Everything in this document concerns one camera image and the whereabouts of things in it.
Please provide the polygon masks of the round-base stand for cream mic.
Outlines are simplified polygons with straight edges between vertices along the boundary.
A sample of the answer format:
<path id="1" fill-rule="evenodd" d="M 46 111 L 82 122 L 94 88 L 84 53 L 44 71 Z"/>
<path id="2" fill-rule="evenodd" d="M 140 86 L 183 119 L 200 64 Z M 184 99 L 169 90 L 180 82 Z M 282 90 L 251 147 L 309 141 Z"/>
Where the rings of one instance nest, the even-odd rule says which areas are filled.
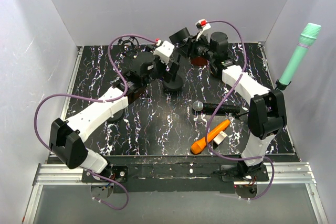
<path id="1" fill-rule="evenodd" d="M 166 78 L 163 80 L 163 87 L 165 90 L 175 92 L 181 90 L 183 86 L 183 79 L 177 74 L 180 68 L 180 59 L 181 55 L 178 54 L 177 60 L 172 62 L 169 70 L 166 72 Z"/>

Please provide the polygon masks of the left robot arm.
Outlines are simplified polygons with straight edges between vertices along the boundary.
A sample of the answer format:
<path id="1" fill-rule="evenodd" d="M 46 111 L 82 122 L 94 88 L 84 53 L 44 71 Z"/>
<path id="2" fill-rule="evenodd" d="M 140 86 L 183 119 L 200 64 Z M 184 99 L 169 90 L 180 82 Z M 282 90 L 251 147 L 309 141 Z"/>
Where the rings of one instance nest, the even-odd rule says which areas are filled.
<path id="1" fill-rule="evenodd" d="M 100 182 L 111 178 L 109 162 L 99 153 L 85 147 L 85 141 L 105 121 L 127 108 L 156 79 L 170 80 L 166 70 L 171 53 L 141 52 L 123 73 L 126 83 L 117 81 L 101 96 L 102 103 L 94 102 L 65 121 L 55 119 L 51 124 L 49 147 L 69 168 L 93 171 Z"/>

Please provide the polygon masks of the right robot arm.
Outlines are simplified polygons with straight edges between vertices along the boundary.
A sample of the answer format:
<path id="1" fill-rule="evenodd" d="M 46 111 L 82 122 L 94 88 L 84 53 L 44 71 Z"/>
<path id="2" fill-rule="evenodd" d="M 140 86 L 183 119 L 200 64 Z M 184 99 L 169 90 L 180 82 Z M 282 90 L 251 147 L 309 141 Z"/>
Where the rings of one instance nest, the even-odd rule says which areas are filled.
<path id="1" fill-rule="evenodd" d="M 275 136 L 286 126 L 286 108 L 282 91 L 270 90 L 247 73 L 232 58 L 228 37 L 223 32 L 213 32 L 209 38 L 199 32 L 190 35 L 183 28 L 169 37 L 177 52 L 190 59 L 205 59 L 212 74 L 235 91 L 248 103 L 248 128 L 246 147 L 240 155 L 237 173 L 242 180 L 251 180 L 261 170 L 264 155 Z"/>

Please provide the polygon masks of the tripod stand for green mic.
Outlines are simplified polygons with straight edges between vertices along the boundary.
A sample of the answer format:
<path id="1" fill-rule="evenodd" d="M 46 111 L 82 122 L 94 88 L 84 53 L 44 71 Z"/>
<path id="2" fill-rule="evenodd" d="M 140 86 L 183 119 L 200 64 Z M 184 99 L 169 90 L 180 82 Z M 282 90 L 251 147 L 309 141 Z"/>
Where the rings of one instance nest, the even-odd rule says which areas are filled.
<path id="1" fill-rule="evenodd" d="M 240 118 L 243 115 L 248 114 L 251 111 L 251 99 L 256 96 L 263 96 L 268 95 L 268 93 L 281 93 L 283 94 L 283 91 L 286 89 L 286 85 L 282 85 L 279 83 L 279 81 L 276 82 L 276 87 L 274 89 L 266 88 L 265 86 L 262 86 L 257 81 L 253 79 L 246 79 L 243 78 L 240 80 L 239 84 L 235 88 L 235 91 L 239 93 L 239 95 L 246 101 L 246 103 L 249 105 L 249 110 L 247 111 L 239 111 L 238 112 L 238 106 L 235 106 L 234 112 L 232 112 L 233 116 L 235 118 Z"/>

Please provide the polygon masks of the black silver-mesh microphone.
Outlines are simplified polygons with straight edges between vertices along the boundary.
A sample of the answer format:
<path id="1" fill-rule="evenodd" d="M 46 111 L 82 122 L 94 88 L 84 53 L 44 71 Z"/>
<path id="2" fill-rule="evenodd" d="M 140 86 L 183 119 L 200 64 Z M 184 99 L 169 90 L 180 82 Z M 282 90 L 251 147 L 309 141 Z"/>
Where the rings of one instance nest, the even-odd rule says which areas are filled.
<path id="1" fill-rule="evenodd" d="M 192 104 L 192 109 L 197 113 L 203 113 L 203 114 L 213 114 L 218 107 L 218 104 L 215 103 L 203 103 L 201 101 L 195 101 Z M 229 105 L 229 104 L 222 104 L 217 114 L 226 114 L 226 113 L 232 113 L 237 114 L 240 112 L 240 107 L 236 105 Z"/>

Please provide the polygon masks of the tripod shock-mount mic stand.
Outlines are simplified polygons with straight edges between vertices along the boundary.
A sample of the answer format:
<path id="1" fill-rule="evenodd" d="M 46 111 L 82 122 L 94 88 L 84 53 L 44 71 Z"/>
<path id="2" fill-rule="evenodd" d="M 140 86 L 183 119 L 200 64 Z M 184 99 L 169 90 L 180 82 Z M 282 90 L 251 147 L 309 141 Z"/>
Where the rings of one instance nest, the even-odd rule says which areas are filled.
<path id="1" fill-rule="evenodd" d="M 136 58 L 140 48 L 138 39 L 135 36 L 124 36 L 119 38 L 118 46 L 122 47 L 122 54 L 131 58 Z"/>

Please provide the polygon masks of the green microphone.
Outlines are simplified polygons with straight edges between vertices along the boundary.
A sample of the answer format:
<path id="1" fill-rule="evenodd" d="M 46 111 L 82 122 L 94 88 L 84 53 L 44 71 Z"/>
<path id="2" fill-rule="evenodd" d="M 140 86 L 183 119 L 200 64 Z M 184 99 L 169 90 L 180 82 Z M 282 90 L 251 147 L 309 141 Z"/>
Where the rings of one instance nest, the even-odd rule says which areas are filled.
<path id="1" fill-rule="evenodd" d="M 308 23 L 299 36 L 297 46 L 279 80 L 276 81 L 276 88 L 285 90 L 290 85 L 292 78 L 298 67 L 300 66 L 303 58 L 308 52 L 308 49 L 317 40 L 321 31 L 321 25 Z"/>

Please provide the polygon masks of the orange microphone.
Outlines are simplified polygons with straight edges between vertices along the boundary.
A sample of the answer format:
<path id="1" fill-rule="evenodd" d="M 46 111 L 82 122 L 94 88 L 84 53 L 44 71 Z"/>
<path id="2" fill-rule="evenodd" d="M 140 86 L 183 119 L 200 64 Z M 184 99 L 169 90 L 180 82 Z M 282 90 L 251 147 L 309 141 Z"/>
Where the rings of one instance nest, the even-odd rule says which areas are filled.
<path id="1" fill-rule="evenodd" d="M 230 126 L 230 121 L 225 120 L 221 124 L 219 124 L 217 127 L 212 129 L 208 135 L 207 135 L 207 141 L 208 143 L 211 143 L 213 141 L 213 138 L 220 132 L 220 131 L 225 131 L 228 127 Z M 191 152 L 193 154 L 200 154 L 206 147 L 206 141 L 205 137 L 202 139 L 196 141 L 192 146 L 191 146 Z"/>

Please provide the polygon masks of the short round-base mic stand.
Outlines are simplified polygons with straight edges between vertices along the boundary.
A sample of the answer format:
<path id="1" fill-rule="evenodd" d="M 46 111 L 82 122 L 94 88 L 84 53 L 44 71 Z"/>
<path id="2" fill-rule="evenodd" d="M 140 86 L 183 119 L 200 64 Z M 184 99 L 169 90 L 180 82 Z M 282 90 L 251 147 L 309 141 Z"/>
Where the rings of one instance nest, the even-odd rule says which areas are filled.
<path id="1" fill-rule="evenodd" d="M 114 115 L 112 115 L 111 117 L 109 117 L 106 120 L 106 122 L 109 123 L 109 124 L 119 122 L 120 120 L 123 119 L 124 114 L 125 114 L 125 110 L 120 110 L 117 113 L 115 113 Z"/>

